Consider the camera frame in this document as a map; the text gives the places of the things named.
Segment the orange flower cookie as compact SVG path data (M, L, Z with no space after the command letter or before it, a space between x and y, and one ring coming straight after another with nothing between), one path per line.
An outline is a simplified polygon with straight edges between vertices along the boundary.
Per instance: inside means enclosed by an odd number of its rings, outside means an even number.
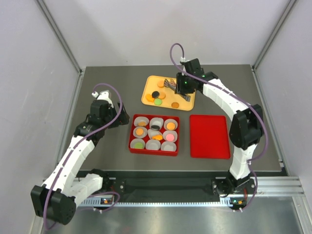
M147 124L146 122L142 121L142 122L139 122L137 125L141 127L145 127Z

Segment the red box lid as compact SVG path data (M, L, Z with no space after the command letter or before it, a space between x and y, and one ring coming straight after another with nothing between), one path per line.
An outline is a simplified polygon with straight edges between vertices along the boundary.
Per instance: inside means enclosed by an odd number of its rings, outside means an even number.
M225 116L190 115L190 155L192 158L230 159Z

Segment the pink round cookie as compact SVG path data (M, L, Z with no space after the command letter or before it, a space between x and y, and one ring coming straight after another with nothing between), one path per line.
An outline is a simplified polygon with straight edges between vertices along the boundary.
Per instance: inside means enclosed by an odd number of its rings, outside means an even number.
M173 134L167 134L166 135L166 140L173 142L175 140L175 136Z

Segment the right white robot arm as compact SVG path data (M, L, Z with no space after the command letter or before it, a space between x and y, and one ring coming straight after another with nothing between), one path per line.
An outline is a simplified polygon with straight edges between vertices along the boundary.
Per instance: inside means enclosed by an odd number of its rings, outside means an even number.
M250 164L254 151L265 134L263 111L258 104L251 106L239 99L213 72L204 72L197 58L181 57L176 75L175 93L192 94L199 91L218 105L231 119L229 137L234 154L227 177L217 183L215 190L221 195L239 193L250 180Z

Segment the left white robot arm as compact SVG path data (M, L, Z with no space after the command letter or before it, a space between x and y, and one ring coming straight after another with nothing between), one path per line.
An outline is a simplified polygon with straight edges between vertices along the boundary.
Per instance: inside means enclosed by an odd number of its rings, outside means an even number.
M103 138L105 130L129 123L129 116L119 101L113 105L108 90L92 92L94 101L84 122L79 124L62 159L42 183L31 190L36 216L62 225L73 218L77 207L93 193L106 193L111 182L100 174L89 173L82 181L74 180L88 155Z

